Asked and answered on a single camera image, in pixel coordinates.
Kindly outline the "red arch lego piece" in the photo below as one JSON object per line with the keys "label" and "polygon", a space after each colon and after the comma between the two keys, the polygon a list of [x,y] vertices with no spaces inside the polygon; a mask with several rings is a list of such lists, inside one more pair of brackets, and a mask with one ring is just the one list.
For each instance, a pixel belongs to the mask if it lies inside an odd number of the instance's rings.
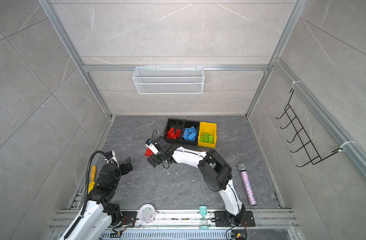
{"label": "red arch lego piece", "polygon": [[147,148],[145,156],[151,157],[153,154],[154,154],[153,151],[151,149]]}

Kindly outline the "blue lego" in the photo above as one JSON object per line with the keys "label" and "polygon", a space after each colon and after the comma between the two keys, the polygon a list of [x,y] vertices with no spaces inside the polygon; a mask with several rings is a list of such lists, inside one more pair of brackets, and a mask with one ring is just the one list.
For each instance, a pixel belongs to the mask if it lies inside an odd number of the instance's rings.
{"label": "blue lego", "polygon": [[189,129],[188,128],[185,128],[184,134],[183,134],[183,139],[186,140],[186,141],[188,141],[189,135],[190,135]]}
{"label": "blue lego", "polygon": [[188,140],[191,142],[194,142],[196,140],[196,136],[197,136],[197,134],[192,133],[189,135]]}
{"label": "blue lego", "polygon": [[197,134],[197,130],[196,130],[196,128],[195,128],[195,127],[190,127],[190,128],[188,128],[188,132],[189,132],[190,134],[192,134],[192,133]]}

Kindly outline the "red lego brick stack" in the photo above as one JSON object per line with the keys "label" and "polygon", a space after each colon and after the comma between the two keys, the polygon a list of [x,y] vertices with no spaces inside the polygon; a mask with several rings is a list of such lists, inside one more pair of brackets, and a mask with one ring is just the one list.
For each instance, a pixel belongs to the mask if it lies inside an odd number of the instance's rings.
{"label": "red lego brick stack", "polygon": [[175,133],[176,139],[179,139],[180,135],[181,135],[181,129],[177,129]]}

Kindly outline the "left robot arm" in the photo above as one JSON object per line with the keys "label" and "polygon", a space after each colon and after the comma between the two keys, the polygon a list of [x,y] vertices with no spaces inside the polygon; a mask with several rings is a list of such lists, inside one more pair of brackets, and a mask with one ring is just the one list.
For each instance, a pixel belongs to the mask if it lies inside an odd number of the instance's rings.
{"label": "left robot arm", "polygon": [[61,240],[98,240],[107,228],[133,227],[137,212],[121,212],[120,205],[111,203],[122,175],[133,170],[131,158],[122,164],[113,160],[102,166],[94,187]]}

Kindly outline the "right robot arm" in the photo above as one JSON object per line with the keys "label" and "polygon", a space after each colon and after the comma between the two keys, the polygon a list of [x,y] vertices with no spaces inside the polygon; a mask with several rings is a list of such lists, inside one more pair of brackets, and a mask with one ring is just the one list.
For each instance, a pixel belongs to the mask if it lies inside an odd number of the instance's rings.
{"label": "right robot arm", "polygon": [[208,188],[222,197],[228,221],[235,226],[243,222],[245,206],[233,186],[232,168],[216,150],[189,150],[169,144],[162,136],[154,140],[148,139],[146,147],[153,153],[148,157],[148,162],[154,168],[164,163],[186,164],[198,168]]}

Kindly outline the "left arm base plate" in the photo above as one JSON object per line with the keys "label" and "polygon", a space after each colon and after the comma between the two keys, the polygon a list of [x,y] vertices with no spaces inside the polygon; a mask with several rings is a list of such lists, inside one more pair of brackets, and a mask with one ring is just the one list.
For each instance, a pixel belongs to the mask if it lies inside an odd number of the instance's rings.
{"label": "left arm base plate", "polygon": [[137,211],[121,211],[117,217],[114,217],[110,227],[134,227],[137,220],[137,214]]}

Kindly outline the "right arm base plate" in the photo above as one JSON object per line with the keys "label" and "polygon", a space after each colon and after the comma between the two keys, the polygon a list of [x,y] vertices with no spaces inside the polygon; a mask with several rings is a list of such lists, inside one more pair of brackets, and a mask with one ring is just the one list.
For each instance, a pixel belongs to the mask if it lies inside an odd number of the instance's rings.
{"label": "right arm base plate", "polygon": [[237,216],[227,211],[214,212],[215,225],[217,227],[255,227],[255,219],[252,211],[241,211]]}

